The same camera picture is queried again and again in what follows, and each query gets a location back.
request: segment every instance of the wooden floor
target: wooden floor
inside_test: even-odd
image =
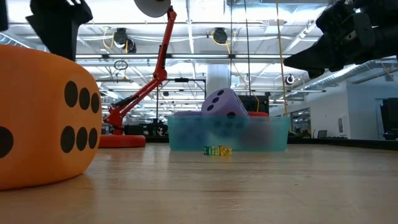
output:
[[[398,152],[289,146],[231,158],[100,149],[59,184],[0,192],[0,223],[398,223]]]

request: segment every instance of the ceiling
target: ceiling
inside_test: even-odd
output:
[[[86,2],[91,8],[94,19],[79,29],[76,62],[85,67],[97,79],[98,85],[102,89],[114,90],[112,93],[108,92],[110,97],[103,99],[106,101],[104,105],[107,105],[107,103],[117,101],[113,98],[121,99],[134,94],[151,80],[157,61],[156,56],[154,58],[153,55],[159,51],[167,17],[147,17],[138,10],[133,0],[86,0]],[[256,94],[263,95],[261,90],[281,89],[275,4],[262,3],[273,1],[247,0],[247,12],[245,12],[244,1],[235,0],[234,6],[232,6],[231,23],[231,8],[227,2],[231,2],[231,0],[172,0],[172,5],[178,16],[168,53],[189,55],[185,58],[167,59],[166,69],[169,78],[206,79],[207,75],[211,75],[207,74],[208,64],[227,64],[229,68],[232,68],[231,74],[239,77],[239,83],[235,87],[235,89],[241,90],[238,94],[248,94],[248,91],[244,91],[246,86],[243,80],[249,81],[247,75],[249,64],[247,57],[244,58],[244,56],[250,54],[250,82],[251,88],[259,90]],[[11,26],[6,34],[29,47],[45,50],[40,39],[25,19],[26,16],[32,14],[29,0],[9,0],[7,3]],[[279,24],[284,57],[310,47],[322,35],[322,32],[315,26],[314,20],[327,5],[327,0],[280,1],[279,19],[281,21]],[[101,57],[96,57],[100,54],[120,54],[122,56],[125,54],[123,50],[115,46],[108,48],[112,43],[113,32],[118,27],[127,28],[129,37],[137,46],[137,55],[144,54],[139,58],[123,59],[129,64],[129,67],[121,71],[114,68],[115,61],[120,59],[103,60]],[[216,27],[225,29],[229,38],[228,42],[231,42],[229,46],[231,54],[243,55],[242,58],[233,60],[234,66],[229,66],[231,61],[228,58],[198,59],[194,57],[194,55],[202,54],[228,55],[227,47],[215,44],[211,38],[211,32]],[[299,78],[296,79],[296,82],[308,81],[308,75],[302,70],[284,67],[284,73]],[[170,110],[199,110],[201,100],[205,96],[201,90],[204,89],[204,85],[200,82],[169,82],[162,88],[163,91],[184,90],[169,91],[169,96],[163,94],[159,96],[165,103],[162,105],[163,110],[160,113],[166,115],[170,114]],[[155,108],[155,102],[151,98],[155,98],[155,92],[146,98],[133,114],[144,116],[147,113],[140,112],[140,110]],[[181,101],[181,104],[178,105],[176,101],[171,103],[170,99],[186,99],[186,101]]]

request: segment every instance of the red object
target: red object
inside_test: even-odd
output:
[[[124,116],[133,109],[145,96],[147,96],[152,90],[158,87],[164,80],[167,79],[167,71],[165,69],[167,47],[169,46],[170,38],[173,31],[173,26],[177,13],[174,12],[171,6],[167,11],[167,27],[163,37],[162,45],[159,49],[159,56],[156,63],[154,72],[154,78],[142,87],[136,94],[112,105],[109,109],[109,115],[104,118],[104,122],[112,124],[114,126],[115,135],[123,135],[123,118]]]
[[[269,114],[265,112],[248,112],[249,116],[265,116],[269,117]]]
[[[114,134],[103,134],[99,139],[100,148],[112,147],[145,147],[144,136],[130,136],[130,135],[114,135]]]

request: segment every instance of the plastic bin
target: plastic bin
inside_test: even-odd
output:
[[[169,116],[168,126],[173,151],[231,146],[233,151],[281,152],[287,147],[290,118]]]

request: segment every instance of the white wall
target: white wall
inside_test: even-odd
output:
[[[288,112],[310,108],[311,129],[315,130],[315,136],[318,136],[319,130],[327,130],[328,137],[343,136],[338,131],[338,119],[345,116],[345,135],[350,138],[348,101],[346,84],[340,83],[338,87],[326,88],[326,93],[310,93],[305,97],[304,102],[289,103]],[[271,116],[278,116],[284,113],[283,106],[270,110]]]
[[[397,98],[398,85],[347,85],[349,126],[352,139],[379,139],[377,99]]]

